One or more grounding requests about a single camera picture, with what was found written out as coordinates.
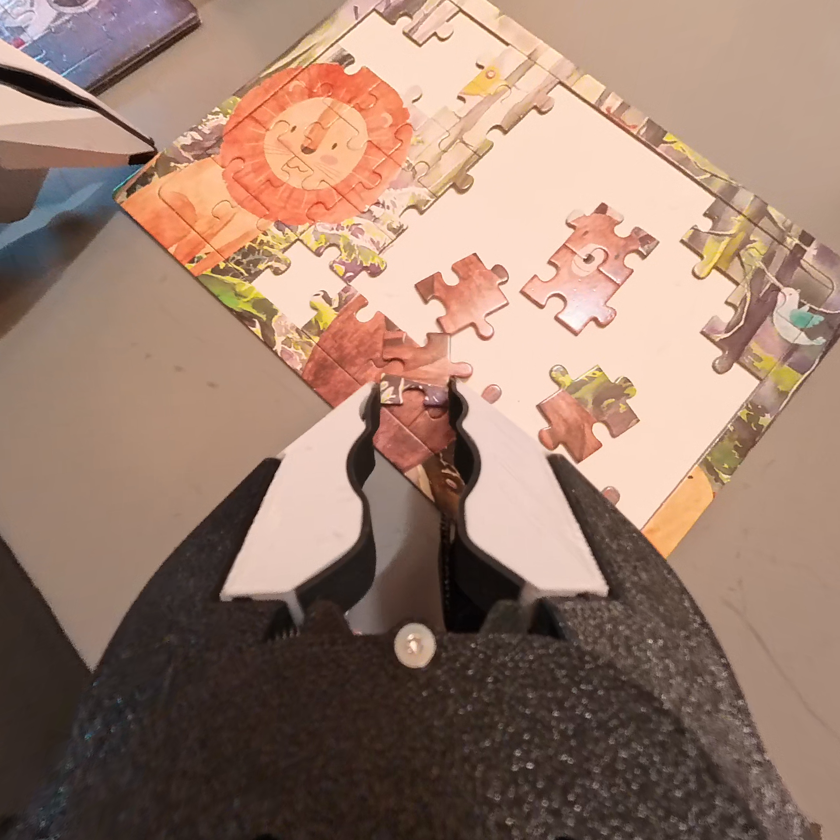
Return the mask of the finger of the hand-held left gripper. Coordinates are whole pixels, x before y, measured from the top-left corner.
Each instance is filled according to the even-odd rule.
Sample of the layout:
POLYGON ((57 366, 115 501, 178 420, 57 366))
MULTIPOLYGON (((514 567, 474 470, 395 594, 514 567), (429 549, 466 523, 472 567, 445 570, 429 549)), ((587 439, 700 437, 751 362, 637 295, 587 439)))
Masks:
POLYGON ((154 148, 154 140, 142 134, 132 124, 83 87, 68 81, 60 74, 27 55, 21 49, 2 42, 2 87, 16 90, 30 99, 63 108, 85 109, 126 130, 130 135, 154 148))
POLYGON ((147 161, 155 153, 150 138, 97 101, 56 104, 2 86, 4 169, 126 165, 147 161))

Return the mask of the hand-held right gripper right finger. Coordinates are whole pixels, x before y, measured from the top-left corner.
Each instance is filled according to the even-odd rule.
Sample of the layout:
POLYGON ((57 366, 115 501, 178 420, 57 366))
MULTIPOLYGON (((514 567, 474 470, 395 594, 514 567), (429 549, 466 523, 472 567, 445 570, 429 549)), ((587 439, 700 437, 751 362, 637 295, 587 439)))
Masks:
POLYGON ((448 420, 463 482, 441 549, 444 623, 480 629, 499 602, 604 597, 608 583, 553 462, 483 396, 451 380, 448 420))

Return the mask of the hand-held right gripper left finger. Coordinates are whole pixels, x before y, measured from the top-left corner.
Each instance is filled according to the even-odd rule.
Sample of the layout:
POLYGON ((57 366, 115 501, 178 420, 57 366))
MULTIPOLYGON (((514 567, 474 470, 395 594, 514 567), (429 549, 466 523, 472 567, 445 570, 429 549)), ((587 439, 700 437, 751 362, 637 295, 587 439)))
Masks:
POLYGON ((381 401, 361 385, 278 456, 278 467, 219 592, 277 602, 302 624, 316 602, 347 615, 376 577, 371 506, 381 401))

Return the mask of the brown green puzzle piece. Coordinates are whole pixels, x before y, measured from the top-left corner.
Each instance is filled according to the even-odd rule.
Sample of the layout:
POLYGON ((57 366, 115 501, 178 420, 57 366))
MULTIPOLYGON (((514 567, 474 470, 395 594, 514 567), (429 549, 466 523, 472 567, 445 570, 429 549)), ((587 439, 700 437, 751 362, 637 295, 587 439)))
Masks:
POLYGON ((638 424, 639 418, 629 405, 637 388, 627 377, 611 380, 600 366, 572 377, 561 364, 554 365, 549 376, 557 390, 537 406, 546 422, 538 439, 546 449, 563 447, 580 464, 602 447, 593 432, 594 425, 604 425, 617 438, 638 424))

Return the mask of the small purple puzzle piece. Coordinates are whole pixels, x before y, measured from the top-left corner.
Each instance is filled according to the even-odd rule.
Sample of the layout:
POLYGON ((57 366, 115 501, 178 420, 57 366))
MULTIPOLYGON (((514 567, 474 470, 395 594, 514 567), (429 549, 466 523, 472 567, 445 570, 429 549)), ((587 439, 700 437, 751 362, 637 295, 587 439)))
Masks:
POLYGON ((394 417, 410 425, 421 416, 438 418, 448 410, 447 384, 419 381, 400 374, 383 374, 380 400, 394 417))

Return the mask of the plain brown puzzle piece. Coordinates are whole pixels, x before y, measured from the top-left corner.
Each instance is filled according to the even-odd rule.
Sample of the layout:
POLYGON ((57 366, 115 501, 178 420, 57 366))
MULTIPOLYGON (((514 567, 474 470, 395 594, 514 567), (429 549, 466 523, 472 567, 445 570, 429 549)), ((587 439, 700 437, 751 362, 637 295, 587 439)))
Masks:
POLYGON ((480 340, 493 338, 495 330, 488 317, 509 304, 501 285, 509 280, 502 265, 487 268, 477 254, 456 261, 452 271, 457 277, 454 285, 448 284, 436 272, 415 284, 415 290, 424 303, 440 302, 444 315, 437 318, 441 332, 456 335, 472 328, 480 340))

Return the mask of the assembled orange lion pieces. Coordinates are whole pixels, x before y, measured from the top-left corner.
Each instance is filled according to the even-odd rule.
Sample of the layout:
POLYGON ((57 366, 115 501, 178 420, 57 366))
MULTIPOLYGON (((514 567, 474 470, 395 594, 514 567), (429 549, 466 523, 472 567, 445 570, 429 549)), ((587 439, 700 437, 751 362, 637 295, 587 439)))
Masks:
POLYGON ((215 152, 134 190, 122 209, 198 275, 276 224, 295 239, 367 211, 403 168, 409 114, 369 68, 290 67, 238 101, 215 152))

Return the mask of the jigsaw puzzle frame board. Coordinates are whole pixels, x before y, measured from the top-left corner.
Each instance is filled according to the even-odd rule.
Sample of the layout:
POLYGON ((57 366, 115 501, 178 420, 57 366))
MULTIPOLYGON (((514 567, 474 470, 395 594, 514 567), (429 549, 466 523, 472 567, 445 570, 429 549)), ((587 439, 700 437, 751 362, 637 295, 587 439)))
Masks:
MULTIPOLYGON (((452 265, 472 254, 504 266, 493 338, 449 335, 451 360, 471 364, 467 385, 541 446, 554 365, 630 379, 638 424, 619 437, 594 425, 602 447, 578 465, 668 556, 838 340, 838 255, 489 2, 344 3, 115 201, 215 152, 249 90, 316 63, 369 68, 402 96, 413 128, 402 169, 358 216, 295 239, 276 224, 198 275, 183 267, 335 406, 380 386, 354 377, 376 327, 362 322, 381 312, 424 343, 445 308, 424 303, 418 281, 439 272, 454 285, 452 265), (561 299, 539 308, 520 290, 553 275, 567 216, 600 203, 624 216, 618 234, 640 227, 659 244, 626 259, 614 320, 573 335, 554 318, 561 299)), ((463 486, 452 440, 445 414, 405 426, 384 407, 375 444, 452 509, 463 486)))

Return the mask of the space themed puzzle board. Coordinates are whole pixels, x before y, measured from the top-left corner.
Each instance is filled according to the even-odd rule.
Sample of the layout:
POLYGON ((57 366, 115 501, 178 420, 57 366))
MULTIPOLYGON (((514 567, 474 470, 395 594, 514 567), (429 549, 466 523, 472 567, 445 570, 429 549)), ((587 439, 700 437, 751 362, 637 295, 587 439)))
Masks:
POLYGON ((99 94, 201 24, 189 1, 2 1, 2 40, 99 94))

